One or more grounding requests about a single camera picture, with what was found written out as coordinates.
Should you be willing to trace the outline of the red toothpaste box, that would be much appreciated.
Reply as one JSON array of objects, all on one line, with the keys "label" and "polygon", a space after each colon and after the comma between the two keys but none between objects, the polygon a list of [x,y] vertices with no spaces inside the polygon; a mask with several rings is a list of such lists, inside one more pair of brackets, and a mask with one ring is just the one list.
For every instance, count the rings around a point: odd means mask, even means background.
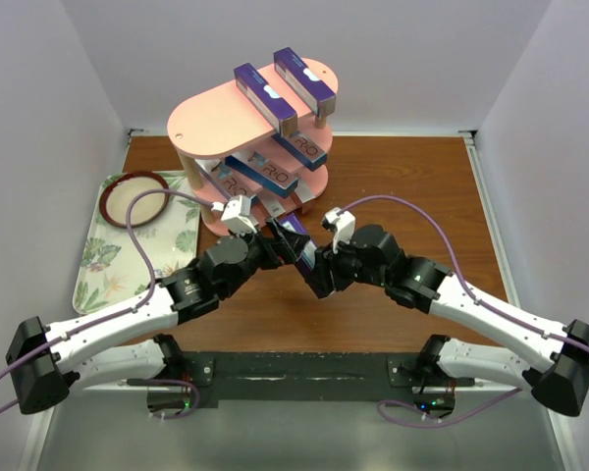
[{"label": "red toothpaste box", "polygon": [[293,193],[293,199],[298,203],[298,211],[301,215],[310,213],[315,208],[316,199],[312,193],[297,189]]},{"label": "red toothpaste box", "polygon": [[262,194],[259,199],[271,217],[280,217],[287,213],[281,198]]}]

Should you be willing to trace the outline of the blue toothpaste box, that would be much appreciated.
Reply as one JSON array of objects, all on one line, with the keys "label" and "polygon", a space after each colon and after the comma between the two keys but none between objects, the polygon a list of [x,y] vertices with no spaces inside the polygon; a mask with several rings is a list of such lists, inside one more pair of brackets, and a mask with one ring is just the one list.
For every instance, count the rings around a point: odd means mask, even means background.
[{"label": "blue toothpaste box", "polygon": [[201,175],[227,198],[243,195],[250,200],[252,205],[258,203],[259,186],[223,160],[197,160],[196,164]]},{"label": "blue toothpaste box", "polygon": [[257,151],[236,152],[227,156],[225,163],[282,198],[291,195],[298,185],[298,177]]},{"label": "blue toothpaste box", "polygon": [[271,138],[309,171],[317,170],[327,161],[327,152],[301,131],[297,131],[290,136],[281,136],[275,133]]}]

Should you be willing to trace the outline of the purple toothpaste box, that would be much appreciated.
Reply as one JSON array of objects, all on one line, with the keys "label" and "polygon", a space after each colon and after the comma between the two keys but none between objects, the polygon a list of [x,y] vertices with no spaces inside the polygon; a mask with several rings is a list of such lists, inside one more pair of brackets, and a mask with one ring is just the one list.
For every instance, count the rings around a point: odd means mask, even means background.
[{"label": "purple toothpaste box", "polygon": [[273,53],[276,73],[296,93],[318,120],[325,120],[336,108],[336,92],[293,51],[286,47]]},{"label": "purple toothpaste box", "polygon": [[235,82],[242,94],[281,137],[297,131],[295,109],[270,85],[251,64],[234,68]]}]

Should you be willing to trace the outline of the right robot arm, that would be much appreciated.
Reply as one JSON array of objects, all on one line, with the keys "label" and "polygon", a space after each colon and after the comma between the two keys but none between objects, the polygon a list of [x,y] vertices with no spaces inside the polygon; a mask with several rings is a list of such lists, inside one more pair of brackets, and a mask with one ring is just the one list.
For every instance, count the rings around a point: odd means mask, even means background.
[{"label": "right robot arm", "polygon": [[305,280],[318,297],[353,283],[382,288],[407,309],[461,324],[492,345],[434,335],[417,360],[426,376],[472,378],[528,391],[543,406],[580,415],[589,391],[589,324],[530,314],[461,280],[448,267],[404,253],[379,225],[359,228],[347,241],[309,246]]}]

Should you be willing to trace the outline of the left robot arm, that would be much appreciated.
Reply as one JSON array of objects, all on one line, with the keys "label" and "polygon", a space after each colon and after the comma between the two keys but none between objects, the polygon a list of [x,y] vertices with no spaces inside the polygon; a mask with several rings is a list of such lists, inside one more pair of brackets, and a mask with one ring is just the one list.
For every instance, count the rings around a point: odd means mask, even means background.
[{"label": "left robot arm", "polygon": [[293,265],[310,237],[268,222],[261,232],[228,235],[173,275],[149,283],[127,301],[81,318],[43,323],[30,317],[17,327],[6,361],[24,415],[49,409],[81,380],[79,367],[136,337],[168,329],[216,310],[259,270]]}]

